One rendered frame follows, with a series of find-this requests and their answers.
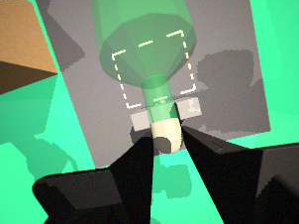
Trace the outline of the grey flat mat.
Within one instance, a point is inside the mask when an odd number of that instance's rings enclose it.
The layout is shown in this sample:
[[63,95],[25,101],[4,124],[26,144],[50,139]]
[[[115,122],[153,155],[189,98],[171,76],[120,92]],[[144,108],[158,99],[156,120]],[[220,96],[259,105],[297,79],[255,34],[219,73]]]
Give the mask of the grey flat mat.
[[[250,0],[184,0],[197,43],[168,81],[173,100],[197,97],[201,116],[181,120],[224,141],[271,131]],[[149,129],[140,87],[102,69],[90,0],[35,0],[95,168],[111,165]]]

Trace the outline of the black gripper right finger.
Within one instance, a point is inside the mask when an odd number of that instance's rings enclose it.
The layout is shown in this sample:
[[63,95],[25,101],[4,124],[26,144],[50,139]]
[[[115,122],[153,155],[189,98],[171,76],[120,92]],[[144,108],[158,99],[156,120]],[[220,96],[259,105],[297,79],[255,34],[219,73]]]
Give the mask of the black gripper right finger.
[[224,224],[262,224],[272,178],[299,171],[299,142],[250,149],[187,126],[181,131]]

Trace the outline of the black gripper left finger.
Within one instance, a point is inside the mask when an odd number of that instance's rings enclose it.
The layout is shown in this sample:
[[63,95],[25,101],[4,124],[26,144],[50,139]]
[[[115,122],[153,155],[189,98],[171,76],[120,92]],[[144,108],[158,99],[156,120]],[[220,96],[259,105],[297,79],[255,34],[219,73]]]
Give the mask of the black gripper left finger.
[[107,168],[46,175],[32,185],[45,214],[113,207],[120,224],[150,224],[153,139],[145,132]]

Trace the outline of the green glass bottle with white cap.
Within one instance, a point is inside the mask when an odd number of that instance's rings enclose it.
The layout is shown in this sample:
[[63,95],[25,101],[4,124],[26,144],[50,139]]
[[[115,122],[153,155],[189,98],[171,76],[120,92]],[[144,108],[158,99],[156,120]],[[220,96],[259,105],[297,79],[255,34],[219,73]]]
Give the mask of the green glass bottle with white cap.
[[168,81],[197,37],[184,0],[90,0],[98,57],[112,79],[140,87],[155,147],[178,152],[183,134]]

